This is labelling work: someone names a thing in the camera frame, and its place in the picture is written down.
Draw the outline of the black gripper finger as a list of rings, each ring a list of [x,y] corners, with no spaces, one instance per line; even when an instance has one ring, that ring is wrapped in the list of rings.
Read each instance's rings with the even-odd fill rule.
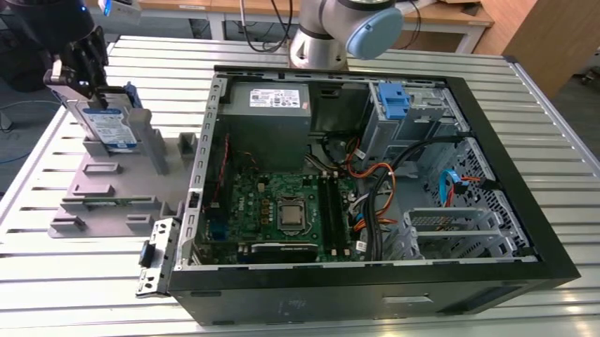
[[[108,103],[100,89],[107,86],[104,66],[108,65],[104,31],[96,26],[91,33],[72,43],[73,70],[80,95],[89,99],[92,106],[105,109]]]
[[[44,74],[44,84],[63,98],[91,98],[92,93],[87,86],[80,84],[77,73],[56,58]]]

